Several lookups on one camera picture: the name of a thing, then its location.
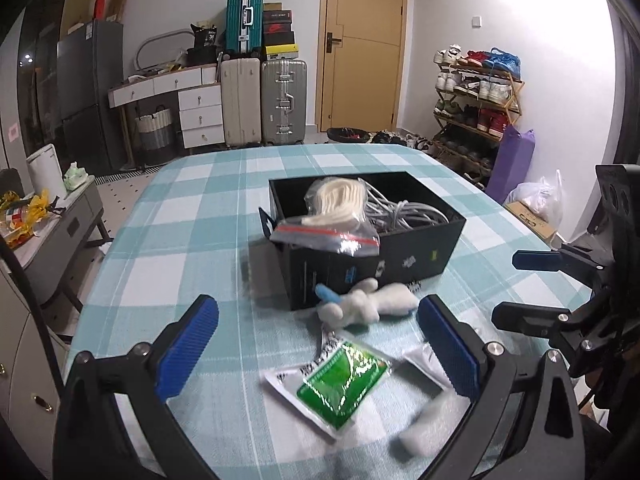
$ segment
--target red shoe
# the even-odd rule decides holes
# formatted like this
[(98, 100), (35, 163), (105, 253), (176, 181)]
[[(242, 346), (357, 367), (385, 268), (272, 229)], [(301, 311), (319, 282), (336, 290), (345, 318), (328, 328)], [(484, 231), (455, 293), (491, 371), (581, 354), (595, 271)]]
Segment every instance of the red shoe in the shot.
[(507, 114), (503, 112), (494, 112), (493, 115), (494, 116), (491, 119), (491, 123), (489, 126), (489, 133), (496, 137), (502, 138), (506, 127), (510, 124), (509, 118), (507, 117)]
[(475, 52), (470, 50), (466, 53), (465, 57), (458, 60), (458, 63), (469, 66), (482, 66), (482, 62), (489, 59), (489, 57), (490, 56), (486, 52)]
[(494, 111), (482, 108), (478, 114), (478, 130), (481, 132), (488, 132), (493, 118)]

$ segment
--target pink sticker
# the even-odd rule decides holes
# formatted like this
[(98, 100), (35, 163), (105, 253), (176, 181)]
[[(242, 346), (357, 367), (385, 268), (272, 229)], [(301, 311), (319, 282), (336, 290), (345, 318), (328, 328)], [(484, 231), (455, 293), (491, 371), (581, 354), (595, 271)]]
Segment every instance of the pink sticker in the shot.
[(8, 137), (9, 142), (14, 142), (15, 139), (20, 137), (20, 127), (18, 126), (18, 123), (15, 123), (13, 126), (9, 127)]

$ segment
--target white and green package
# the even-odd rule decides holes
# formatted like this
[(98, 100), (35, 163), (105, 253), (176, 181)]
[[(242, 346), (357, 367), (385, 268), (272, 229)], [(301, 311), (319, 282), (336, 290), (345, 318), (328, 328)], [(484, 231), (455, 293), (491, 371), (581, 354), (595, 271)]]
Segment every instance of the white and green package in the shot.
[(392, 370), (392, 358), (345, 331), (322, 334), (314, 361), (264, 373), (302, 415), (338, 438), (353, 425), (365, 396)]

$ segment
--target drawer knob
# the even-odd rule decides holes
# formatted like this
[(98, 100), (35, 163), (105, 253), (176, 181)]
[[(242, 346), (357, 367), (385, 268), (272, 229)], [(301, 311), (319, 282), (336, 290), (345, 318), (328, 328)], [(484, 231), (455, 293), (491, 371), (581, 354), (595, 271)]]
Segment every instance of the drawer knob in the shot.
[(32, 397), (33, 397), (33, 401), (38, 406), (40, 406), (45, 412), (51, 413), (53, 411), (53, 407), (46, 400), (44, 400), (41, 396), (34, 395)]

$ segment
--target gray cable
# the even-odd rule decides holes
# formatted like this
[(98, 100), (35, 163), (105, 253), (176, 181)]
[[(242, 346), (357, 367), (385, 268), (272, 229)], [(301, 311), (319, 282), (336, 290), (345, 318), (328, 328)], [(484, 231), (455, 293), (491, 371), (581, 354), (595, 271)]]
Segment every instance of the gray cable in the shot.
[(365, 214), (367, 219), (380, 232), (407, 231), (413, 229), (409, 221), (415, 224), (448, 224), (449, 219), (433, 206), (419, 203), (391, 202), (368, 182), (358, 179), (367, 188)]

